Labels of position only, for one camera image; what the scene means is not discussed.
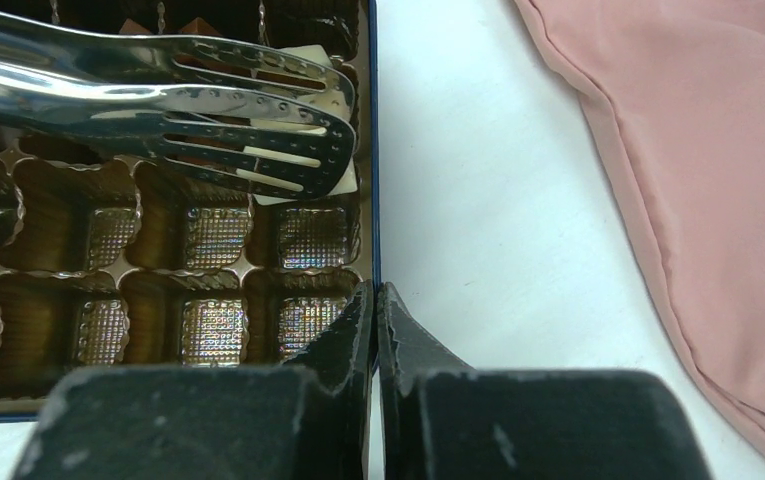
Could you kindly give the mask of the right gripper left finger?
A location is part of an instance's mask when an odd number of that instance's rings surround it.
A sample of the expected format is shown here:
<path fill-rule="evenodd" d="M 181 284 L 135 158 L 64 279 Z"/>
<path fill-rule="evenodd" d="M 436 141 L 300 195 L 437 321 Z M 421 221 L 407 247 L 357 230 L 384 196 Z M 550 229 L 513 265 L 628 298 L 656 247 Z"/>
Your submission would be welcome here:
<path fill-rule="evenodd" d="M 52 390 L 16 479 L 363 479 L 374 288 L 276 366 L 83 368 Z"/>

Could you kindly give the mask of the blue chocolate box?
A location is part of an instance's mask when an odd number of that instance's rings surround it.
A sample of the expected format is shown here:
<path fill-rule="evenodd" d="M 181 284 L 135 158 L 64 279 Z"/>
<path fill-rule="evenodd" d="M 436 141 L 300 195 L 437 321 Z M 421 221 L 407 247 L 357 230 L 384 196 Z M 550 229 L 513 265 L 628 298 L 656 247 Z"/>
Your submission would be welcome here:
<path fill-rule="evenodd" d="M 327 196 L 292 201 L 0 125 L 0 422 L 88 367 L 276 364 L 377 280 L 374 1 L 0 1 L 114 35 L 203 35 L 346 75 L 357 148 Z"/>

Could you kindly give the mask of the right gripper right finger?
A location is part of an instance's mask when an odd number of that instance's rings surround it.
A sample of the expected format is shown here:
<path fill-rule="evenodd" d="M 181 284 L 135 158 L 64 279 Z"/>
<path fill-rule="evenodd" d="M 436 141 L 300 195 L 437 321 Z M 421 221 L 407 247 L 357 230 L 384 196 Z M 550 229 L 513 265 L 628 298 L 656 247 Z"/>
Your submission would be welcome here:
<path fill-rule="evenodd" d="M 389 479 L 707 479 L 688 419 L 636 370 L 485 370 L 377 295 Z"/>

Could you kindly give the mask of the silver metal tongs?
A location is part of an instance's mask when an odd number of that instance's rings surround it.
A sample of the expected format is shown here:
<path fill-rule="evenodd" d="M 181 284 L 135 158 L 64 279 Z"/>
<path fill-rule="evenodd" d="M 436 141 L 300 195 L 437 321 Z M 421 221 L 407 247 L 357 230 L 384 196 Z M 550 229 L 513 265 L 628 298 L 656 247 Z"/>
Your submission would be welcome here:
<path fill-rule="evenodd" d="M 357 148 L 354 84 L 320 62 L 203 35 L 114 35 L 0 12 L 0 125 L 245 193 L 329 195 Z"/>

